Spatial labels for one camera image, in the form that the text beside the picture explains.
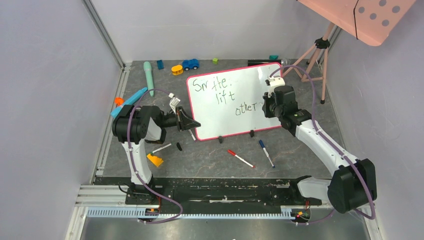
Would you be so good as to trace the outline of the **black marker cap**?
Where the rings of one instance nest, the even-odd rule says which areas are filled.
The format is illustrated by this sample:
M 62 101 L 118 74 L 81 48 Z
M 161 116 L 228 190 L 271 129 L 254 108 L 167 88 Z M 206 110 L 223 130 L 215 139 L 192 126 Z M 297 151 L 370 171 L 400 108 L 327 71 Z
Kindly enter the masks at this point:
M 181 146 L 181 144 L 179 142 L 176 143 L 176 146 L 177 146 L 177 148 L 178 148 L 179 151 L 182 151 L 183 150 L 183 148 L 182 148 L 182 146 Z

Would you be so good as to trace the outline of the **pink framed whiteboard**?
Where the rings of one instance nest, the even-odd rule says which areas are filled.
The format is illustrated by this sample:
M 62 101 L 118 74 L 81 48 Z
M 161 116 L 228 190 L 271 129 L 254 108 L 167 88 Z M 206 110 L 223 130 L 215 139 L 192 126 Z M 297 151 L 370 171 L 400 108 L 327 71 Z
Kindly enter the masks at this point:
M 188 77 L 192 117 L 201 124 L 196 137 L 206 141 L 280 127 L 277 118 L 266 118 L 262 110 L 266 79 L 280 67 L 272 62 Z

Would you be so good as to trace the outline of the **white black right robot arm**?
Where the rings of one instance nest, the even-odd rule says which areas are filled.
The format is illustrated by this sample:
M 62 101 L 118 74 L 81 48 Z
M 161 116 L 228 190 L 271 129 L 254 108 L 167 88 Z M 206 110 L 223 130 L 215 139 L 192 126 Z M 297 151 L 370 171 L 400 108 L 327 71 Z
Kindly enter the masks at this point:
M 341 213 L 368 204 L 369 219 L 375 218 L 377 199 L 375 165 L 368 158 L 358 159 L 334 141 L 315 120 L 314 115 L 300 109 L 292 86 L 277 86 L 263 94 L 262 110 L 266 118 L 277 118 L 281 126 L 304 143 L 321 160 L 331 179 L 303 176 L 289 189 L 289 199 L 302 204 L 308 198 L 329 202 Z

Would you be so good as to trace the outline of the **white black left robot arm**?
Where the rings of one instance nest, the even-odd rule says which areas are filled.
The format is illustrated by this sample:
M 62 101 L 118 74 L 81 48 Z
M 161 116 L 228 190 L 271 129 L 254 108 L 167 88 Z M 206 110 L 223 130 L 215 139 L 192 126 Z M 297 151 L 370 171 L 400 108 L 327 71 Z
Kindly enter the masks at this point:
M 112 134 L 124 147 L 130 165 L 129 197 L 139 197 L 145 204 L 151 204 L 157 198 L 157 190 L 151 186 L 153 174 L 148 165 L 145 144 L 163 144 L 166 128 L 177 127 L 181 132 L 200 126 L 201 123 L 181 106 L 166 113 L 154 105 L 139 109 L 124 105 L 112 122 Z

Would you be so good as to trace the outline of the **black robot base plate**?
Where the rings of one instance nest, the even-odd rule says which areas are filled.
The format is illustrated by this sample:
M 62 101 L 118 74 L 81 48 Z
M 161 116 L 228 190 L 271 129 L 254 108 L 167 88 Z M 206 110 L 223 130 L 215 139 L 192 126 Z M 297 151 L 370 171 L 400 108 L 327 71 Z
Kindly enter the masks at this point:
M 146 205 L 162 214 L 277 214 L 281 206 L 320 206 L 322 201 L 305 198 L 290 178 L 171 178 L 154 177 L 149 187 L 133 183 L 126 190 L 125 204 Z

